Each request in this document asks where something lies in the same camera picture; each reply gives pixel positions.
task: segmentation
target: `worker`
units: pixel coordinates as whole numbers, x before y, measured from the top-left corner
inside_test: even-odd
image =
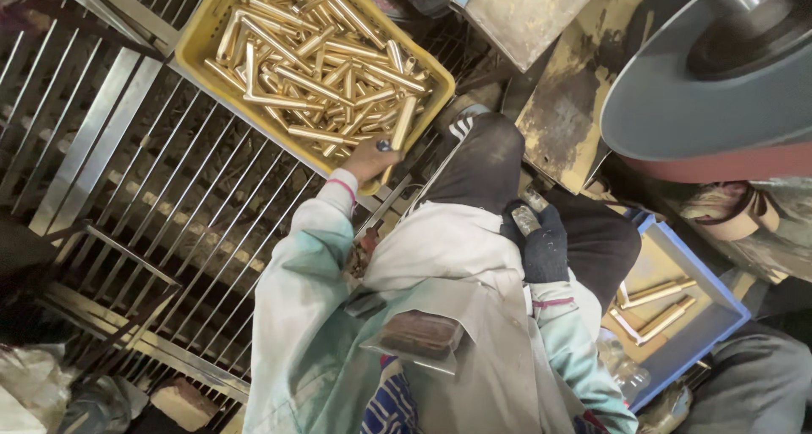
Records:
[[[361,143],[293,215],[255,295],[246,434],[635,432],[594,340],[636,228],[551,192],[525,238],[516,126],[476,105],[443,133],[448,156],[373,252],[363,296],[342,276],[358,186],[401,154]],[[370,345],[415,310],[464,327],[451,370]]]

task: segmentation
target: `hand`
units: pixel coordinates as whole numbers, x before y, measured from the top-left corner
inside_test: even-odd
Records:
[[[379,140],[389,139],[389,136],[378,136],[361,142],[352,152],[341,168],[349,170],[358,179],[358,185],[372,180],[384,169],[403,160],[403,152],[382,152],[375,146]]]

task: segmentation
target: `pink cuff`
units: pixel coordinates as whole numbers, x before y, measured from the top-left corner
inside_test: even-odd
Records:
[[[345,184],[343,181],[338,180],[338,179],[327,180],[324,184],[329,184],[330,182],[336,182],[337,184],[343,186],[344,189],[347,190],[348,193],[350,193],[350,198],[352,199],[352,203],[355,204],[355,193],[352,192],[352,189],[350,188],[349,185]]]

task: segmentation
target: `dirty metal surface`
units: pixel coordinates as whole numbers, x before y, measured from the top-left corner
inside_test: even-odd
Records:
[[[590,0],[561,34],[516,126],[524,158],[575,194],[608,150],[599,117],[624,65],[625,31],[642,0]]]

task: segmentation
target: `black glove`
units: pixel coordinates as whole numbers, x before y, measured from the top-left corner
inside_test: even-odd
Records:
[[[521,234],[511,212],[524,203],[513,201],[502,214],[500,233],[516,243],[521,252],[524,267],[524,281],[527,283],[548,283],[569,280],[567,270],[567,232],[558,210],[553,205],[547,206],[541,214],[536,215],[540,229],[530,232],[526,237]]]

